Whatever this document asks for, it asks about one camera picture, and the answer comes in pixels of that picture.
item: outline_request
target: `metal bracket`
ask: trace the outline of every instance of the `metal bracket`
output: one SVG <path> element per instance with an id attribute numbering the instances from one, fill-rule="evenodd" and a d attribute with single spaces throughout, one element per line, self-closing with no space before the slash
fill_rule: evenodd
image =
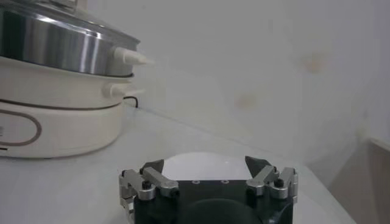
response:
<path id="1" fill-rule="evenodd" d="M 286 199 L 289 195 L 297 203 L 298 174 L 293 168 L 284 168 L 279 178 L 270 184 L 271 197 Z"/>
<path id="2" fill-rule="evenodd" d="M 162 196 L 175 198 L 179 196 L 179 182 L 164 177 L 151 167 L 143 169 L 143 177 L 156 185 Z"/>
<path id="3" fill-rule="evenodd" d="M 247 180 L 246 184 L 256 196 L 264 194 L 264 188 L 268 182 L 278 178 L 278 172 L 273 166 L 265 166 L 253 179 Z"/>
<path id="4" fill-rule="evenodd" d="M 134 170 L 125 170 L 119 177 L 119 185 L 123 199 L 137 195 L 140 200 L 149 201 L 156 196 L 156 187 Z"/>

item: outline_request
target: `white plastic handle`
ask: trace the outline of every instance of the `white plastic handle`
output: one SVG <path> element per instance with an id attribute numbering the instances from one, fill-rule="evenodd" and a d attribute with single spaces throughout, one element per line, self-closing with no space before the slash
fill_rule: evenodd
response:
<path id="1" fill-rule="evenodd" d="M 109 83 L 103 87 L 103 95 L 107 98 L 134 96 L 145 92 L 144 89 L 132 89 L 129 83 Z"/>
<path id="2" fill-rule="evenodd" d="M 114 57 L 118 60 L 121 60 L 124 64 L 127 65 L 152 65 L 154 62 L 150 59 L 147 59 L 142 54 L 137 51 L 131 51 L 123 47 L 117 47 L 114 51 Z"/>

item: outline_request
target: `power cord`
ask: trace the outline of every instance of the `power cord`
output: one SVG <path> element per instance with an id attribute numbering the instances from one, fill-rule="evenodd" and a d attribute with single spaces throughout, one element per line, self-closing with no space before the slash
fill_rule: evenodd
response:
<path id="1" fill-rule="evenodd" d="M 135 97 L 135 96 L 125 96 L 125 97 L 123 97 L 123 99 L 124 100 L 126 100 L 126 99 L 133 99 L 133 100 L 135 100 L 135 108 L 138 108 L 138 98 L 137 97 Z"/>

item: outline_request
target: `white table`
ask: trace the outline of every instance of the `white table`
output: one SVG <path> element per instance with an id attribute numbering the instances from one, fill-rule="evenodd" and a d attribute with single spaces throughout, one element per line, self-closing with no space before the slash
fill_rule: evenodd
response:
<path id="1" fill-rule="evenodd" d="M 60 159 L 0 158 L 0 223 L 125 224 L 118 174 L 186 152 L 249 155 L 278 167 L 295 167 L 301 194 L 296 223 L 355 223 L 302 164 L 143 110 L 126 108 L 126 112 L 123 134 L 106 149 Z"/>

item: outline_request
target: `white steamer tier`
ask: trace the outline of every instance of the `white steamer tier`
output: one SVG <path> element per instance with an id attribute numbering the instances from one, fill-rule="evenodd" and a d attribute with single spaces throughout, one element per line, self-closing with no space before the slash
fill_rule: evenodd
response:
<path id="1" fill-rule="evenodd" d="M 49 68 L 0 57 L 0 101 L 52 108 L 111 107 L 131 95 L 127 78 Z"/>
<path id="2" fill-rule="evenodd" d="M 122 104 L 51 110 L 0 102 L 0 156 L 52 158 L 102 148 L 118 137 L 122 114 Z"/>

